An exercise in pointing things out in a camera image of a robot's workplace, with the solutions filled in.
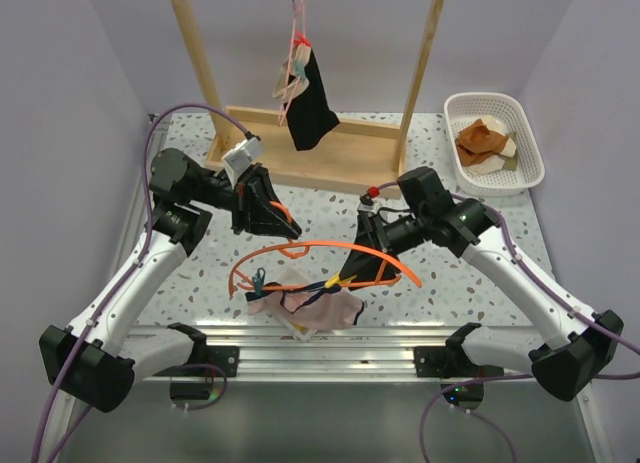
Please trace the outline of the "pink underwear navy trim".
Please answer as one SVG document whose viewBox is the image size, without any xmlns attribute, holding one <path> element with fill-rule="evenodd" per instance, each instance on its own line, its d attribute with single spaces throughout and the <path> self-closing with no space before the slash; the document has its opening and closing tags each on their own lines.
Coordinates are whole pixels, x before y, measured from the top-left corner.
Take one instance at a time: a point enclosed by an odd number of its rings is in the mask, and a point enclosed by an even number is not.
<svg viewBox="0 0 640 463">
<path fill-rule="evenodd" d="M 300 286 L 282 291 L 263 288 L 244 294 L 251 316 L 265 313 L 281 323 L 316 331 L 342 330 L 356 326 L 366 304 L 346 290 L 324 290 L 324 282 L 311 282 L 292 267 L 265 286 Z"/>
</svg>

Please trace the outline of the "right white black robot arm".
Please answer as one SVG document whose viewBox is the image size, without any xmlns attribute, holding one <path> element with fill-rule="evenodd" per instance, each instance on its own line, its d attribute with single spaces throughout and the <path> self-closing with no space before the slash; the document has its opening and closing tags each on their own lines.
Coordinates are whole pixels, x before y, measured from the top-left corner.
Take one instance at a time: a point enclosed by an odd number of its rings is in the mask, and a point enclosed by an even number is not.
<svg viewBox="0 0 640 463">
<path fill-rule="evenodd" d="M 509 236 L 501 215 L 473 198 L 456 198 L 430 167 L 396 181 L 409 213 L 389 222 L 373 206 L 377 191 L 360 199 L 354 249 L 332 279 L 350 289 L 401 274 L 401 254 L 423 243 L 449 250 L 491 280 L 538 334 L 514 334 L 468 323 L 447 338 L 434 358 L 441 378 L 485 366 L 532 376 L 549 394 L 570 401 L 612 361 L 624 327 L 613 311 L 598 312 L 541 270 Z"/>
</svg>

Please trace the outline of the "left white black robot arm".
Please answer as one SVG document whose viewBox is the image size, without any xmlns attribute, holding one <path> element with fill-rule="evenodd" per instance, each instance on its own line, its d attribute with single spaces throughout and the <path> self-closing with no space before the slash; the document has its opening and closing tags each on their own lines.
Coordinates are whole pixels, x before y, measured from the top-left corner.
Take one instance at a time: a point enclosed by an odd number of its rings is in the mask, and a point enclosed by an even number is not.
<svg viewBox="0 0 640 463">
<path fill-rule="evenodd" d="M 161 284 L 204 238 L 212 208 L 230 213 L 236 234 L 300 237 L 300 226 L 277 207 L 269 172 L 257 161 L 261 153 L 257 138 L 245 139 L 224 154 L 218 172 L 176 148 L 154 156 L 143 172 L 147 225 L 134 250 L 81 314 L 63 329 L 48 327 L 40 337 L 55 389 L 108 413 L 148 376 L 171 367 L 189 376 L 205 369 L 204 338 L 186 325 L 173 324 L 155 338 L 155 357 L 125 355 L 125 340 Z"/>
</svg>

